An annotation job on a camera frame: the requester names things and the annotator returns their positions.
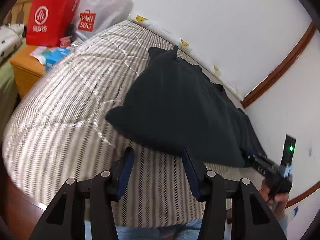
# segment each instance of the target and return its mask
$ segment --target metal screw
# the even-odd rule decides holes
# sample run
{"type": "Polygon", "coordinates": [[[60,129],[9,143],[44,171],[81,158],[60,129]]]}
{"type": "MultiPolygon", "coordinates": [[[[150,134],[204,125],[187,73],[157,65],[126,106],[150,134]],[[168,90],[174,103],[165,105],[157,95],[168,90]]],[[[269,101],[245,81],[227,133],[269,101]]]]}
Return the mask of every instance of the metal screw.
{"type": "Polygon", "coordinates": [[[247,179],[247,178],[243,178],[241,181],[242,181],[242,183],[245,184],[245,185],[250,184],[250,180],[247,179]]]}
{"type": "Polygon", "coordinates": [[[214,177],[214,176],[216,176],[216,173],[214,171],[207,171],[207,176],[214,177]]]}
{"type": "Polygon", "coordinates": [[[109,177],[110,176],[110,171],[103,171],[102,173],[101,173],[101,176],[102,177],[109,177]]]}
{"type": "Polygon", "coordinates": [[[67,179],[67,184],[69,184],[69,185],[74,184],[74,182],[75,182],[74,178],[67,179]]]}

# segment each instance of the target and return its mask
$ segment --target mattress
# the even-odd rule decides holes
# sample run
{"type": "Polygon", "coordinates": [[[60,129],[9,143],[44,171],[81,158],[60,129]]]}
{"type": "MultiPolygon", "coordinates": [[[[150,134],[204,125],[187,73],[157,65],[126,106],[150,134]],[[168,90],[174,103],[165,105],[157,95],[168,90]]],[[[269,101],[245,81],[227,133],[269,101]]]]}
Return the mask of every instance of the mattress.
{"type": "MultiPolygon", "coordinates": [[[[202,218],[204,203],[192,196],[181,158],[139,145],[105,120],[148,65],[152,46],[173,48],[143,27],[121,22],[87,40],[33,87],[4,137],[4,162],[18,188],[49,204],[66,179],[108,170],[130,146],[135,162],[124,196],[113,203],[116,225],[163,227],[202,218]]],[[[180,50],[178,56],[195,63],[180,50]]],[[[206,165],[225,178],[241,178],[239,169],[206,165]]]]}

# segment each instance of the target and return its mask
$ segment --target tissue box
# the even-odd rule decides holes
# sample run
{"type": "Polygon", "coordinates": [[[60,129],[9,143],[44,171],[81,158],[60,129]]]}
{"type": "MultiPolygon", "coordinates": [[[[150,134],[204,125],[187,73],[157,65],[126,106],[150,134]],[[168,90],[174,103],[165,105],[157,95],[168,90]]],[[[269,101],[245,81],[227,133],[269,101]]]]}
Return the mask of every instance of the tissue box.
{"type": "Polygon", "coordinates": [[[70,53],[70,49],[65,48],[57,48],[50,55],[48,55],[45,59],[44,69],[45,71],[49,71],[54,64],[59,62],[65,55],[70,53]]]}

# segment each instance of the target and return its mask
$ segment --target person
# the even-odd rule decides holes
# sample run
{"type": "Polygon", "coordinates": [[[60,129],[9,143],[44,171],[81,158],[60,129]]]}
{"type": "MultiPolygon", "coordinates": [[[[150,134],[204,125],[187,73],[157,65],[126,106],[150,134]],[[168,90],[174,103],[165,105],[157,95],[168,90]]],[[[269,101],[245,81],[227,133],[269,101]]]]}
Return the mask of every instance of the person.
{"type": "MultiPolygon", "coordinates": [[[[285,235],[287,235],[288,217],[285,215],[284,210],[287,205],[289,195],[277,194],[274,199],[269,199],[268,188],[266,181],[263,180],[259,193],[262,198],[267,202],[272,210],[276,219],[278,220],[285,235]]],[[[185,224],[165,227],[165,228],[129,228],[123,226],[116,226],[119,240],[196,240],[201,228],[202,219],[192,221],[185,224]]],[[[91,238],[90,222],[85,221],[86,239],[91,238]]],[[[231,227],[228,226],[227,220],[225,225],[224,240],[230,240],[231,227]]]]}

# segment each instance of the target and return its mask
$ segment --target bedside table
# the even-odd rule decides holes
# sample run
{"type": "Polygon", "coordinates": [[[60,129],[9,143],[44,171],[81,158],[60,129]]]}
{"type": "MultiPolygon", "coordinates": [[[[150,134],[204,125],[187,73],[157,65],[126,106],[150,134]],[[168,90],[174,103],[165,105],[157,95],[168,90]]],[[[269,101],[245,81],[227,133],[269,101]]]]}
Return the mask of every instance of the bedside table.
{"type": "Polygon", "coordinates": [[[10,58],[19,96],[21,99],[46,72],[44,66],[29,54],[38,46],[27,45],[10,58]]]}

